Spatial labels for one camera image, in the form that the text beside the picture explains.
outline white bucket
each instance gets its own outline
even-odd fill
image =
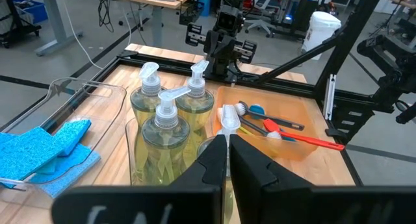
[[[311,16],[309,29],[307,30],[303,51],[310,51],[341,27],[341,21],[335,16],[326,12],[314,12]],[[321,55],[313,57],[313,60],[319,60]]]

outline white cable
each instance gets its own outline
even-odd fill
[[[97,67],[98,69],[104,69],[104,68],[100,67],[99,65],[95,64],[95,63],[92,61],[92,59],[91,59],[90,55],[88,54],[88,52],[86,52],[85,48],[83,47],[83,45],[82,45],[82,44],[80,43],[80,41],[78,40],[78,36],[76,35],[75,30],[73,29],[71,16],[70,16],[70,13],[68,12],[68,7],[66,6],[66,2],[65,2],[65,0],[62,0],[62,1],[64,2],[65,12],[66,12],[66,16],[68,17],[68,21],[70,22],[70,26],[71,26],[71,31],[72,31],[72,34],[73,34],[73,36],[75,37],[75,39],[77,40],[77,42],[78,42],[79,46],[81,46],[81,49],[83,49],[83,51],[84,51],[85,55],[88,57],[88,60],[91,62],[91,64],[92,64],[92,65],[94,65],[94,66],[95,66],[95,67]],[[127,21],[127,25],[129,26],[129,42],[128,42],[128,44],[127,44],[127,46],[128,46],[128,45],[130,45],[130,41],[131,41],[131,29],[130,29],[129,20],[128,20],[128,18],[127,18],[127,16],[126,16],[125,12],[124,12],[124,8],[122,8],[122,10],[123,10],[124,18],[125,18],[125,20]]]

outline clear plastic bottle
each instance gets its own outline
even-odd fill
[[[185,170],[183,149],[190,128],[177,115],[173,100],[189,92],[187,87],[161,91],[161,104],[156,108],[156,115],[143,123],[142,136],[148,150],[143,174],[145,185],[170,184]]]
[[[191,91],[176,99],[179,115],[190,125],[189,141],[184,150],[187,167],[195,161],[198,146],[207,138],[204,126],[214,107],[214,95],[205,90],[205,80],[202,78],[208,64],[208,61],[201,60],[191,67],[192,77],[187,84]]]
[[[237,129],[240,127],[240,119],[235,111],[233,105],[224,105],[222,107],[221,114],[222,129],[217,134],[223,134],[227,140],[227,146],[229,147],[229,135],[236,134]],[[198,148],[198,156],[208,147],[208,145],[214,140],[214,137],[206,139]],[[233,198],[233,183],[231,181],[231,173],[229,169],[229,150],[227,151],[227,173],[226,173],[226,194],[224,200],[224,223],[229,223],[231,215],[233,214],[234,198]]]
[[[135,171],[132,176],[135,178],[135,184],[140,184],[143,179],[143,169],[148,151],[144,145],[140,128],[148,118],[156,113],[156,106],[161,103],[161,99],[157,95],[161,90],[165,90],[161,86],[161,79],[157,75],[159,65],[155,62],[146,62],[138,76],[142,79],[142,86],[133,90],[130,95],[131,108],[135,113],[138,123],[139,132],[135,141]]]

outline red handle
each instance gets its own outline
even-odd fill
[[[313,145],[327,147],[328,149],[335,149],[335,150],[338,150],[338,151],[342,151],[345,148],[345,146],[343,146],[339,143],[327,142],[325,140],[319,140],[319,139],[315,139],[315,138],[312,138],[312,137],[300,136],[300,135],[297,135],[297,134],[292,134],[292,133],[280,131],[279,125],[277,125],[271,119],[264,120],[263,125],[265,126],[266,130],[268,130],[269,132],[277,131],[278,133],[280,133],[280,135],[290,137],[290,138],[294,138],[295,140],[301,140],[303,142],[307,142],[307,143],[310,143],[310,144],[313,144]]]

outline soap bottle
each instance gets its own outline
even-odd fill
[[[173,100],[189,92],[188,87],[161,91],[161,103],[156,107],[156,115],[143,123],[142,137],[148,150],[143,174],[145,185],[170,184],[186,169],[183,165],[183,149],[190,128],[177,115]]]
[[[235,111],[233,105],[223,105],[222,107],[221,125],[222,129],[217,134],[223,134],[227,140],[227,173],[226,173],[226,194],[224,200],[224,223],[229,223],[231,215],[233,214],[233,184],[231,182],[231,173],[229,169],[229,136],[236,134],[237,129],[240,127],[240,119]],[[198,148],[198,156],[208,147],[208,145],[214,140],[215,136],[206,139],[201,143]]]
[[[161,90],[165,90],[161,86],[161,79],[157,75],[158,68],[159,65],[157,63],[146,62],[138,74],[142,80],[142,86],[134,90],[130,95],[131,108],[135,113],[138,124],[134,148],[135,165],[133,167],[135,170],[131,172],[133,185],[142,184],[144,163],[148,157],[148,150],[144,146],[140,128],[146,119],[155,115],[156,106],[161,103],[161,99],[157,94]]]
[[[214,96],[205,90],[205,80],[202,78],[208,64],[208,61],[201,60],[191,66],[192,77],[187,84],[191,91],[176,99],[178,113],[189,123],[191,130],[183,153],[186,167],[195,161],[198,146],[207,138],[204,126],[214,106]]]
[[[146,62],[138,76],[142,79],[142,86],[134,90],[130,95],[131,108],[133,109],[138,126],[155,115],[156,106],[161,103],[157,94],[165,90],[161,86],[161,79],[157,75],[159,65],[155,62]]]

